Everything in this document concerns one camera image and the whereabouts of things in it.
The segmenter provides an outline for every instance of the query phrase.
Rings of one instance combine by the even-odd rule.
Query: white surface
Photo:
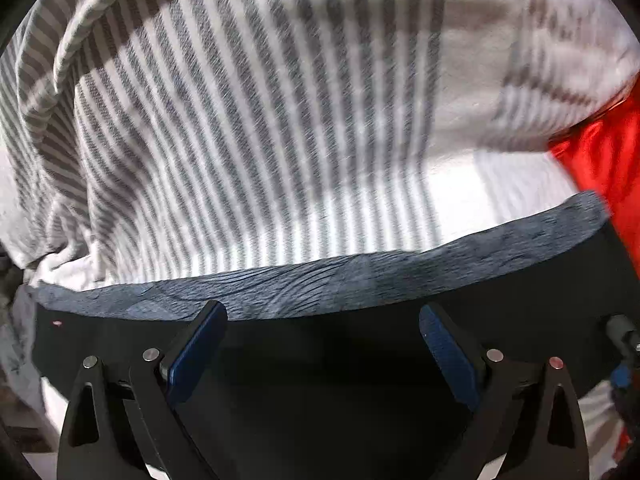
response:
[[[40,378],[40,384],[42,386],[42,397],[44,398],[44,408],[47,413],[47,419],[58,432],[58,435],[62,433],[62,425],[65,422],[66,407],[68,400],[60,395],[46,377]]]
[[[502,462],[504,462],[505,455],[496,458],[492,462],[489,462],[484,466],[478,480],[494,480],[496,475],[500,471],[500,467],[502,466]]]
[[[158,469],[156,469],[153,466],[150,466],[149,464],[145,464],[145,465],[146,465],[146,470],[149,471],[149,474],[151,475],[151,478],[155,478],[156,480],[169,480],[169,477],[166,475],[164,471],[159,471]]]
[[[24,457],[42,480],[56,480],[57,453],[25,453]]]

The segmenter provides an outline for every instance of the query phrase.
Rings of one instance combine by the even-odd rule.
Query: gray fabric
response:
[[[609,0],[38,0],[0,236],[75,290],[426,251],[573,194],[546,141],[639,66]]]
[[[24,285],[18,287],[9,322],[0,326],[0,366],[7,382],[22,401],[44,413],[40,373],[31,361],[35,340],[36,305]]]
[[[208,299],[225,303],[230,319],[311,316],[423,298],[513,272],[574,247],[607,219],[588,191],[425,253],[359,254],[86,292],[43,283],[31,293],[46,308],[88,316],[191,319]]]

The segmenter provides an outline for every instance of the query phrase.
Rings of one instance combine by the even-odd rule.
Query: gray and white stripes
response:
[[[470,0],[500,12],[460,29],[460,1],[39,0],[0,58],[19,203],[2,241],[23,265],[44,257],[41,278],[92,288],[425,251],[561,203],[574,188],[548,155],[496,151],[549,128],[503,117],[556,102],[554,130],[587,116],[637,71],[638,45],[610,2],[584,0],[607,6],[588,25],[606,37],[538,46],[600,60],[558,88],[585,69],[577,85],[600,85],[506,113],[531,86],[511,75],[528,63],[515,40],[537,25],[521,0]],[[486,84],[453,77],[470,60]]]

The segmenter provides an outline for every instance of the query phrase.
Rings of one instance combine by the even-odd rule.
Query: black clamp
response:
[[[441,307],[432,304],[425,308],[430,316],[436,316],[440,336],[446,332],[455,344],[456,348],[449,348],[448,353],[461,353],[465,366],[475,375],[472,380],[482,390],[455,451],[432,480],[476,480],[491,459],[507,414],[513,415],[514,409],[518,412],[517,424],[496,480],[588,480],[584,426],[562,360],[552,357],[545,364],[536,365],[509,360],[497,349],[484,351]],[[424,328],[424,311],[420,318],[423,336],[432,353],[437,352]]]
[[[171,480],[218,477],[176,417],[223,338],[226,309],[209,301],[165,354],[147,349],[130,363],[128,381],[106,381],[105,365],[87,357],[76,376],[58,452],[58,480],[148,480],[124,400],[135,400]]]

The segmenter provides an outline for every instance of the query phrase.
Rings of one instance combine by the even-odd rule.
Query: blue-gray fabric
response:
[[[209,299],[222,301],[231,320],[312,316],[423,298],[522,269],[586,240],[608,217],[588,191],[424,253],[358,254],[85,292],[46,283],[30,290],[46,308],[87,316],[192,319]]]

